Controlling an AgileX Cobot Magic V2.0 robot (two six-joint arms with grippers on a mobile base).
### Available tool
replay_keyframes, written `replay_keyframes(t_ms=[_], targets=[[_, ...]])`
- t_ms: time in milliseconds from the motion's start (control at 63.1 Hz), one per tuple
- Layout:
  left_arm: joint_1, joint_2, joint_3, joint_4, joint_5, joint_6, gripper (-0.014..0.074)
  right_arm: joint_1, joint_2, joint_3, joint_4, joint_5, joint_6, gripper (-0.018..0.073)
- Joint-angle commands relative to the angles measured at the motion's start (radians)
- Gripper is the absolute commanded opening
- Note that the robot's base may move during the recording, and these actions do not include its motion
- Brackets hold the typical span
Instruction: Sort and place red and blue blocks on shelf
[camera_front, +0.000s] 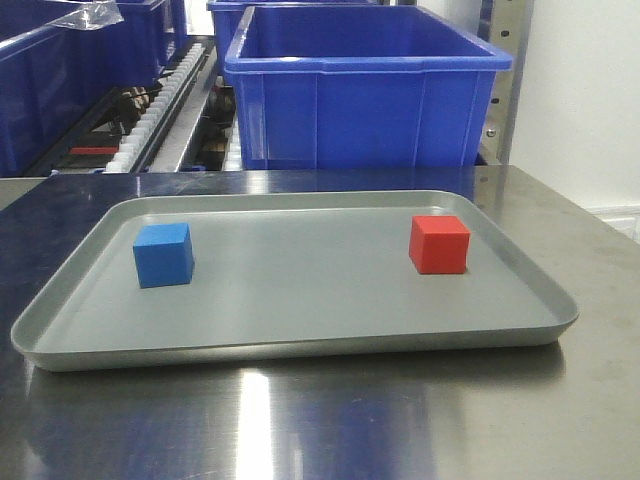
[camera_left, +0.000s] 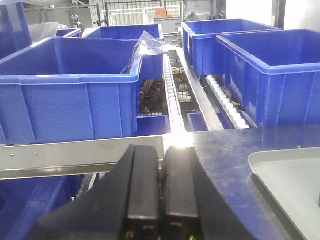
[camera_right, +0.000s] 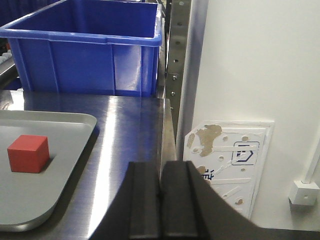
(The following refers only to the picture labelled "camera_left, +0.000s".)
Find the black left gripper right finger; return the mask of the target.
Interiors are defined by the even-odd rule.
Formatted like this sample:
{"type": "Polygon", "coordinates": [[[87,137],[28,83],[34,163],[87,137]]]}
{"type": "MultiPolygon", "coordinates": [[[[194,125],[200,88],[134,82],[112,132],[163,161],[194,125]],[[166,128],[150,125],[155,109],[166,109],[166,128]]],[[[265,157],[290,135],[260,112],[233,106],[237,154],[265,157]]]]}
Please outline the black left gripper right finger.
{"type": "Polygon", "coordinates": [[[165,240],[254,240],[214,186],[193,147],[170,147],[164,158],[165,240]]]}

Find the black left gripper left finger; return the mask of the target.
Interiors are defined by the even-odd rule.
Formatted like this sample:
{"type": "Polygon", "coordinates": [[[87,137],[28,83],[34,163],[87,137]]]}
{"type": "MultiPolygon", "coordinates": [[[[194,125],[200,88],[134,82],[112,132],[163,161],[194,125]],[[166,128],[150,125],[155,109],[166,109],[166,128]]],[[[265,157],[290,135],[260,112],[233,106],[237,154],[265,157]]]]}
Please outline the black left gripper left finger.
{"type": "Polygon", "coordinates": [[[44,215],[27,240],[157,240],[159,160],[154,147],[130,145],[88,192],[44,215]]]}

